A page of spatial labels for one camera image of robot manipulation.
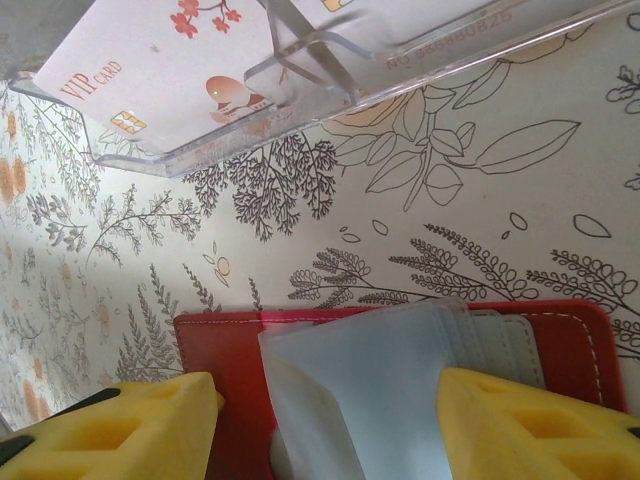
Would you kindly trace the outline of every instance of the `red wallet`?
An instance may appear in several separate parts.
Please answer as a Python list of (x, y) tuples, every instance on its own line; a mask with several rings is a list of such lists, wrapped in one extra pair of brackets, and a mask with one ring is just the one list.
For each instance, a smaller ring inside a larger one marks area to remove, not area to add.
[[(549, 391), (626, 412), (613, 330), (597, 305), (552, 300), (470, 308), (523, 315), (530, 321)], [(276, 421), (258, 344), (265, 325), (326, 323), (367, 310), (211, 313), (175, 319), (184, 371), (210, 372), (226, 399), (218, 418), (208, 480), (272, 479), (269, 447)]]

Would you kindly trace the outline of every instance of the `white card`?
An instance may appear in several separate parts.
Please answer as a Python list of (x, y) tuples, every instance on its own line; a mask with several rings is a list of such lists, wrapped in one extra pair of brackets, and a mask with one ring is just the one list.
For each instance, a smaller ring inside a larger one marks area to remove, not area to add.
[(255, 0), (97, 0), (34, 82), (168, 152), (268, 106), (243, 78), (271, 54)]

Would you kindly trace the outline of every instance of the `transparent plastic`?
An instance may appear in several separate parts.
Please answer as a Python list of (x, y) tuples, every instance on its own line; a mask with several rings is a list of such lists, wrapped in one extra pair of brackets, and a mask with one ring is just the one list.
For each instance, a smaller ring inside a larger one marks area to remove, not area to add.
[[(357, 0), (354, 4), (361, 10), (337, 15), (320, 27), (313, 27), (290, 0), (260, 3), (267, 10), (274, 54), (247, 70), (245, 83), (270, 100), (270, 107), (163, 155), (123, 138), (92, 142), (95, 162), (180, 176), (630, 9), (640, 0), (495, 0), (480, 7), (476, 3), (463, 15), (391, 44), (376, 37), (380, 12), (375, 2)], [(407, 18), (429, 18), (429, 11), (419, 6), (416, 10), (407, 12)], [(13, 88), (24, 83), (24, 78), (16, 79)]]

